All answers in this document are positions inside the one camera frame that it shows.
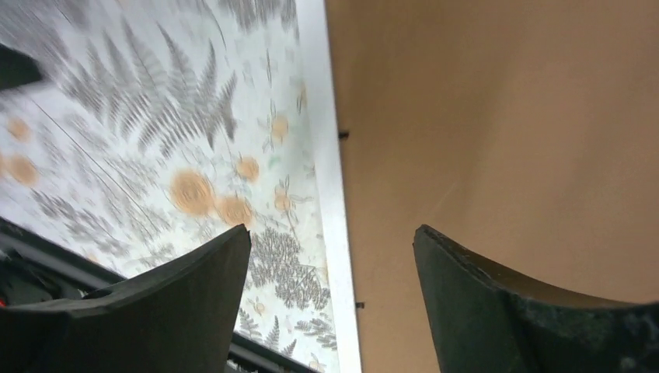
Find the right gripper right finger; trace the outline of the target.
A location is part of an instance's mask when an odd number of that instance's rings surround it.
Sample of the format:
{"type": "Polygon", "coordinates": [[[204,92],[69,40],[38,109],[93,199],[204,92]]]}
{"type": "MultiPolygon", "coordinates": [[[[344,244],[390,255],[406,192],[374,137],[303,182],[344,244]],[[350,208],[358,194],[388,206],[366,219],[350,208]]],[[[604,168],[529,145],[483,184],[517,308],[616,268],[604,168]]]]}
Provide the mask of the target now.
{"type": "Polygon", "coordinates": [[[656,372],[658,305],[581,294],[428,225],[413,251],[443,372],[656,372]]]}

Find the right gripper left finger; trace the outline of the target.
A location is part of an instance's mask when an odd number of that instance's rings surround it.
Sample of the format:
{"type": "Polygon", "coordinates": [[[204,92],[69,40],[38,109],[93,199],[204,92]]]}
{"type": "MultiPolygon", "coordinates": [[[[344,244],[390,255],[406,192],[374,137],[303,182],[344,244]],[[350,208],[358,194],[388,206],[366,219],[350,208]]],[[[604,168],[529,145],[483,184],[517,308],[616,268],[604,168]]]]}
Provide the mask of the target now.
{"type": "Polygon", "coordinates": [[[80,299],[1,310],[3,372],[222,372],[251,241],[235,226],[80,299]]]}

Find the brown cardboard backing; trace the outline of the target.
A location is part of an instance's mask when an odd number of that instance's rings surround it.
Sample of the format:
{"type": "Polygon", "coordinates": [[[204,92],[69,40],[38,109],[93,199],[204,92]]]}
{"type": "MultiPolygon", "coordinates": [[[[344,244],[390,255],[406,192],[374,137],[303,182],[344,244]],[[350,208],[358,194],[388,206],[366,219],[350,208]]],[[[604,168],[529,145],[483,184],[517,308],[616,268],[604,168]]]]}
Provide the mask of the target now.
{"type": "Polygon", "coordinates": [[[326,11],[364,371],[438,370],[424,224],[560,288],[657,300],[656,1],[326,11]]]}

